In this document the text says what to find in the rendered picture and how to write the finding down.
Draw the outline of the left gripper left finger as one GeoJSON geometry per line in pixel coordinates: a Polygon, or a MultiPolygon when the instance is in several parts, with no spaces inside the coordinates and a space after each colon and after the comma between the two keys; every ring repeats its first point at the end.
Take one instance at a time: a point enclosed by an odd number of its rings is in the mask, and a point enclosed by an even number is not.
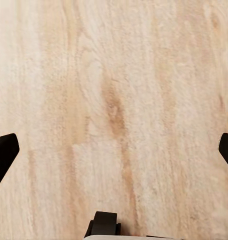
{"type": "Polygon", "coordinates": [[[20,151],[15,133],[0,136],[0,182],[20,151]]]}

